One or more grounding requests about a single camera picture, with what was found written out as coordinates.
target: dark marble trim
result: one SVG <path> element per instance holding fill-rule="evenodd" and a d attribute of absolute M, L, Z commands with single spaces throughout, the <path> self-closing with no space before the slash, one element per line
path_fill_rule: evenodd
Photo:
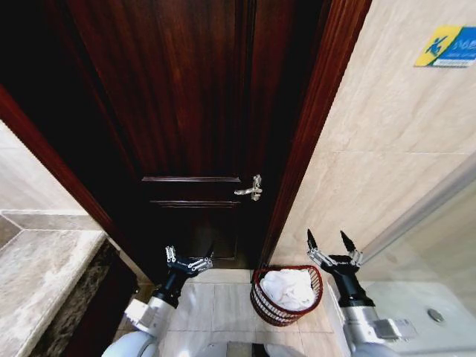
<path fill-rule="evenodd" d="M 100 247 L 76 286 L 43 333 L 30 356 L 61 356 L 96 295 L 117 254 L 107 240 Z"/>

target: door latch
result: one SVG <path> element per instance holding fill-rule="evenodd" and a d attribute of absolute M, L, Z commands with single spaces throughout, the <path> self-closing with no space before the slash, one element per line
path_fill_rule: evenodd
<path fill-rule="evenodd" d="M 260 175 L 255 175 L 253 176 L 253 187 L 252 188 L 247 188 L 246 190 L 235 190 L 235 195 L 242 196 L 242 195 L 248 195 L 251 194 L 251 199 L 253 201 L 257 201 L 260 199 L 262 189 L 260 188 L 261 186 L 261 176 Z"/>

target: blue and yellow sign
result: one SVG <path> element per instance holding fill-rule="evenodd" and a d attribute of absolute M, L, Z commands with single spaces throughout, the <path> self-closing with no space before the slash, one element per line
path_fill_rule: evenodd
<path fill-rule="evenodd" d="M 476 61 L 476 28 L 440 26 L 415 62 L 416 67 L 468 67 Z"/>

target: wicker basket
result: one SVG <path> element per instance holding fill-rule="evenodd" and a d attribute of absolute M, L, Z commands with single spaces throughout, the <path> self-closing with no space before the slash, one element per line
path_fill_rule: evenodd
<path fill-rule="evenodd" d="M 316 295 L 315 302 L 311 307 L 301 311 L 286 310 L 274 303 L 261 289 L 260 281 L 268 271 L 279 271 L 281 269 L 307 269 L 311 275 L 312 289 Z M 319 270 L 314 266 L 279 266 L 274 268 L 258 269 L 253 274 L 253 286 L 250 292 L 251 303 L 258 315 L 266 322 L 275 326 L 288 326 L 297 321 L 300 317 L 311 312 L 321 302 L 322 298 L 322 278 Z"/>

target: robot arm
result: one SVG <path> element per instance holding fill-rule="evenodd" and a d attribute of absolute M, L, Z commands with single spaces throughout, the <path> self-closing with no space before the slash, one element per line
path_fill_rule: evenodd
<path fill-rule="evenodd" d="M 132 300 L 125 314 L 139 331 L 128 333 L 111 344 L 103 357 L 152 357 L 167 333 L 170 319 L 179 304 L 185 281 L 213 266 L 213 245 L 205 257 L 186 258 L 176 255 L 173 246 L 165 248 L 169 272 L 167 279 L 155 290 L 149 303 Z"/>
<path fill-rule="evenodd" d="M 397 356 L 386 347 L 386 341 L 413 338 L 416 331 L 410 321 L 379 319 L 375 303 L 360 286 L 356 272 L 360 269 L 363 254 L 352 240 L 341 231 L 348 255 L 326 255 L 307 230 L 308 256 L 325 272 L 332 275 L 339 290 L 339 306 L 345 317 L 344 334 L 353 356 Z"/>

